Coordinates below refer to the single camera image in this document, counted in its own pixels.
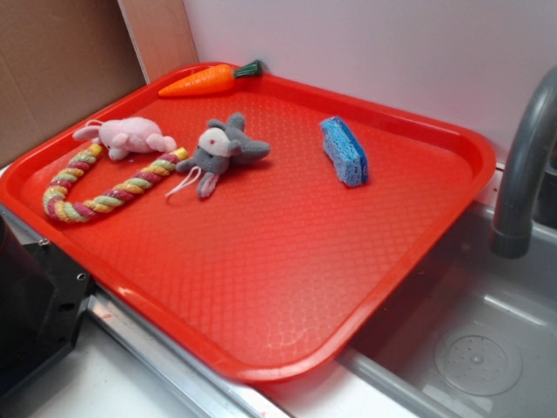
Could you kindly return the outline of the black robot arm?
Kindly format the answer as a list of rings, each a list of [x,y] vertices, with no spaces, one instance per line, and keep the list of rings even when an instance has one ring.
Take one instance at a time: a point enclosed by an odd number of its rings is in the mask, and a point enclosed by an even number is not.
[[[77,343],[91,274],[58,246],[21,243],[1,220],[1,399]]]

